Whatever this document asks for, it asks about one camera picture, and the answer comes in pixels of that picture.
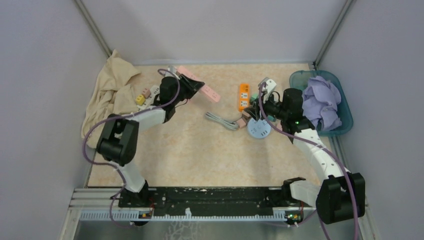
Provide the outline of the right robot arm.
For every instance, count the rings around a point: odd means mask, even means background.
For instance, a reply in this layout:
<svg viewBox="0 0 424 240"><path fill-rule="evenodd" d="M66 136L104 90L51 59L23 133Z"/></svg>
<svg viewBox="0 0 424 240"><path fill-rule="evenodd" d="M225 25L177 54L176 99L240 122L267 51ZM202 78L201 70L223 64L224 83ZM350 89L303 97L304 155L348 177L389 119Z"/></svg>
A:
<svg viewBox="0 0 424 240"><path fill-rule="evenodd" d="M287 136L306 157L320 180L313 184L303 177L287 179L281 199L287 206L303 202L314 207L325 224L333 224L365 215L366 182L360 173L351 173L319 139L318 131L303 113L302 91L287 88L282 101L274 100L272 90L259 87L253 107L256 120L274 117L281 127L276 131Z"/></svg>

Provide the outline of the pink power strip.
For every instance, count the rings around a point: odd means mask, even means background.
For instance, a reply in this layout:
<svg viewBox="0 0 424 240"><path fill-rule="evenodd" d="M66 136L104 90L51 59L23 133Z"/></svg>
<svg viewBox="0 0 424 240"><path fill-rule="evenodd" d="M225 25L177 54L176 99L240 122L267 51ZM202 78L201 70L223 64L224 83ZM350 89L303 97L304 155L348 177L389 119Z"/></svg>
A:
<svg viewBox="0 0 424 240"><path fill-rule="evenodd" d="M191 71L189 71L186 67L182 65L180 65L176 69L176 71L178 74L185 75L186 77L189 77L192 80L195 80L198 82L201 81L196 75L194 75ZM221 99L221 96L207 84L205 84L204 86L200 88L200 92L212 102L218 103Z"/></svg>

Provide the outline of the yellow USB charger plug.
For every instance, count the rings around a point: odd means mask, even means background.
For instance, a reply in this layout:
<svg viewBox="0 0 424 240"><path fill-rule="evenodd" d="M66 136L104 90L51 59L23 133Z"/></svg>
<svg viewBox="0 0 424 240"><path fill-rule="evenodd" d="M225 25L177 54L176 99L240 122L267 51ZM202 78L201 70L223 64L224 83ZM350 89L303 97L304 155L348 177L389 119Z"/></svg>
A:
<svg viewBox="0 0 424 240"><path fill-rule="evenodd" d="M136 99L135 99L135 103L136 103L138 106L142 106L142 105L145 103L145 101L146 101L146 98L145 98L145 96L144 96L144 95L142 95L142 94L138 95L138 96L136 97Z"/></svg>

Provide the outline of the teal USB charger plug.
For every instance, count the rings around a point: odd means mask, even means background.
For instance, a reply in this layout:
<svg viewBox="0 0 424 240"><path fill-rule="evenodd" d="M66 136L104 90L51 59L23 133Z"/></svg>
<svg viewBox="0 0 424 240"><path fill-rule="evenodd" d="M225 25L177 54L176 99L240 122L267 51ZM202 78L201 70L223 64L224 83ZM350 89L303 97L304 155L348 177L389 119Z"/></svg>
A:
<svg viewBox="0 0 424 240"><path fill-rule="evenodd" d="M268 116L267 116L267 119L268 119L269 121L271 121L271 122L275 122L275 121L276 121L276 118L275 118L274 116L272 116L272 115L268 115Z"/></svg>

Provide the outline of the green USB charger plug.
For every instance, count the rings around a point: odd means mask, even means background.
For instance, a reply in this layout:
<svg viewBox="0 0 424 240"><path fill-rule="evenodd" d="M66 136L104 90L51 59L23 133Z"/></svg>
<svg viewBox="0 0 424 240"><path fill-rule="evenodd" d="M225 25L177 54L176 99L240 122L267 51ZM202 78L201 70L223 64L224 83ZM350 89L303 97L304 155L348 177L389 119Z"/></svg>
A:
<svg viewBox="0 0 424 240"><path fill-rule="evenodd" d="M258 99L258 94L257 93L253 93L251 96L250 96L250 99L249 99L249 101L250 102L254 102L254 101L256 101L257 99Z"/></svg>

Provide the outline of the round light blue power socket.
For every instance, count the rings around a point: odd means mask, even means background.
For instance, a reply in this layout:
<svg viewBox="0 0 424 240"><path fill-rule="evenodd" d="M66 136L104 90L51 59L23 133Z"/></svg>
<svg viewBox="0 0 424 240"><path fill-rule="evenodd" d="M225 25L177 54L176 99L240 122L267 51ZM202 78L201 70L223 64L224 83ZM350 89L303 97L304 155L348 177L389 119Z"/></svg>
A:
<svg viewBox="0 0 424 240"><path fill-rule="evenodd" d="M272 127L264 119L255 120L251 118L246 125L248 134L255 139L264 139L270 133Z"/></svg>

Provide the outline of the orange power strip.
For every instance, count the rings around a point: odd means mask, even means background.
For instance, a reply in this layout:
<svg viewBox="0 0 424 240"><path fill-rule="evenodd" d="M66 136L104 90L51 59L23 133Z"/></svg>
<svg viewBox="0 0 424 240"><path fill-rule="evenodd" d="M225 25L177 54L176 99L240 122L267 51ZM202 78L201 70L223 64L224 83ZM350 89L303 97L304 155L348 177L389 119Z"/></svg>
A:
<svg viewBox="0 0 424 240"><path fill-rule="evenodd" d="M238 93L238 111L242 112L250 105L250 85L248 83L241 83Z"/></svg>

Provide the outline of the white power strip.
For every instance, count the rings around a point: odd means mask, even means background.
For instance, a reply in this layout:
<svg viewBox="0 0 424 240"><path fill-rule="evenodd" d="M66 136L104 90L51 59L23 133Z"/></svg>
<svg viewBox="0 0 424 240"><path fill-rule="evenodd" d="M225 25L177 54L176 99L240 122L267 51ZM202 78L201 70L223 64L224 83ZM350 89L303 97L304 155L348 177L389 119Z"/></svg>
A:
<svg viewBox="0 0 424 240"><path fill-rule="evenodd" d="M150 88L151 95L149 98L145 99L145 103L142 106L137 105L140 110L148 108L154 101L154 98L160 93L160 87L158 85L153 85Z"/></svg>

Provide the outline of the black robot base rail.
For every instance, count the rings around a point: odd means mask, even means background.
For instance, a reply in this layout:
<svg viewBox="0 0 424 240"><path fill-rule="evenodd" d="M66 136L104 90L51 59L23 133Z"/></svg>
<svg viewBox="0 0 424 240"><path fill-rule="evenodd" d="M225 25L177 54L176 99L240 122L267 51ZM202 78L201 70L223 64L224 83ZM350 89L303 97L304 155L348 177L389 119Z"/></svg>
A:
<svg viewBox="0 0 424 240"><path fill-rule="evenodd" d="M154 217L271 217L300 220L308 205L281 187L151 187L123 190L120 208L146 208Z"/></svg>

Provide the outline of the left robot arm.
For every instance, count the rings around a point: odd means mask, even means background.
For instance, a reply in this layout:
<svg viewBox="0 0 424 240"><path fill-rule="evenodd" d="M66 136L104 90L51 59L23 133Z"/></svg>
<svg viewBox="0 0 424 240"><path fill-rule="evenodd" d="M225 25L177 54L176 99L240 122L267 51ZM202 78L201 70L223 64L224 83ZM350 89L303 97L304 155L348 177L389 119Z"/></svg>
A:
<svg viewBox="0 0 424 240"><path fill-rule="evenodd" d="M141 131L168 122L176 112L177 104L190 100L205 83L181 74L165 76L153 103L131 117L111 114L104 124L96 151L108 164L117 169L123 178L123 192L138 207L149 203L148 183L132 162L137 151Z"/></svg>

